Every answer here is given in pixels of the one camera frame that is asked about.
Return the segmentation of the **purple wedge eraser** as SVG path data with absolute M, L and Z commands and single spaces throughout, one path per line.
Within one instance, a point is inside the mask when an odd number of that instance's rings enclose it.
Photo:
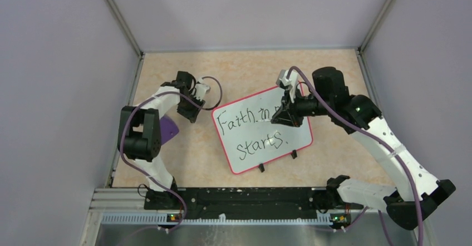
M 160 119 L 161 144 L 164 145 L 179 133 L 179 128 L 174 120 L 164 115 Z

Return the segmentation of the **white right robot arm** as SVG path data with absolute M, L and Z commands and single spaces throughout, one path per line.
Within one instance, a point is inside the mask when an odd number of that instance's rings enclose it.
M 455 191 L 451 180 L 438 179 L 412 156 L 370 98 L 350 94 L 340 70 L 322 67 L 309 80 L 299 68 L 291 67 L 280 72 L 276 84 L 283 96 L 272 124 L 300 127 L 308 117 L 328 116 L 373 156 L 393 182 L 383 186 L 345 175 L 331 178 L 322 208 L 359 204 L 414 230 L 421 229 L 423 221 Z

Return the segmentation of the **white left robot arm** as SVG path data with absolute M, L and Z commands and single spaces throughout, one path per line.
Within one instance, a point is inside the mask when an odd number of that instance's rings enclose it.
M 121 160 L 147 177 L 150 190 L 165 209 L 178 203 L 178 193 L 172 190 L 174 177 L 167 171 L 160 156 L 163 144 L 161 119 L 176 109 L 191 123 L 205 104 L 204 97 L 210 86 L 184 71 L 176 79 L 164 82 L 148 99 L 137 106 L 121 109 L 117 149 Z

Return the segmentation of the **red framed whiteboard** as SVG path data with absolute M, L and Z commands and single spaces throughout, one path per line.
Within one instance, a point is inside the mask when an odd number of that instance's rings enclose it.
M 313 143 L 311 124 L 301 127 L 268 124 L 281 104 L 277 86 L 232 101 L 212 111 L 224 154 L 233 174 L 257 168 Z

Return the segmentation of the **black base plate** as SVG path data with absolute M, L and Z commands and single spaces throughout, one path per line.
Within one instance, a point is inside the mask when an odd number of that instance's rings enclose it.
M 186 220 L 216 219 L 224 214 L 229 220 L 314 219 L 329 210 L 362 209 L 346 204 L 325 188 L 178 188 L 178 197 L 169 192 L 149 190 L 145 210 L 176 211 Z

